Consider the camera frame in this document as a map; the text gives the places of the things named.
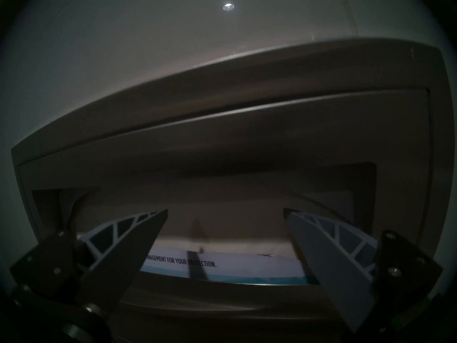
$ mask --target bolt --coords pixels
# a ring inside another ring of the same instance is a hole
[[[401,270],[397,267],[390,267],[387,269],[390,275],[392,275],[394,278],[399,278],[401,277]]]

